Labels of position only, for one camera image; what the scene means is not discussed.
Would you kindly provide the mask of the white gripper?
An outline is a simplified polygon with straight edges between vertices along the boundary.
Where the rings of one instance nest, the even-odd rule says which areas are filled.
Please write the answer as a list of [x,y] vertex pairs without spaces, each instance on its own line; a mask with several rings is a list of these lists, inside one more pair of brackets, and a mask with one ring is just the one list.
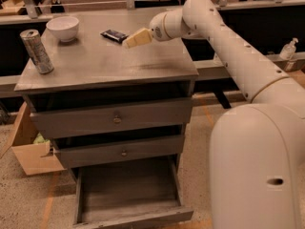
[[150,22],[149,29],[143,28],[128,36],[122,43],[125,48],[133,48],[136,46],[146,45],[152,42],[153,38],[157,41],[165,41],[167,39],[164,31],[163,20],[166,13],[157,14]]

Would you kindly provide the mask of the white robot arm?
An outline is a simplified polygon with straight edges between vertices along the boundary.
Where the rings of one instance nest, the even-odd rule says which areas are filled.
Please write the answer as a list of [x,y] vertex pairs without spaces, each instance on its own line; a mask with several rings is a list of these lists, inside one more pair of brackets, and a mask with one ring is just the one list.
[[127,48],[194,32],[220,57],[246,104],[210,141],[213,229],[302,229],[297,169],[305,159],[305,89],[224,22],[211,0],[187,0],[130,35]]

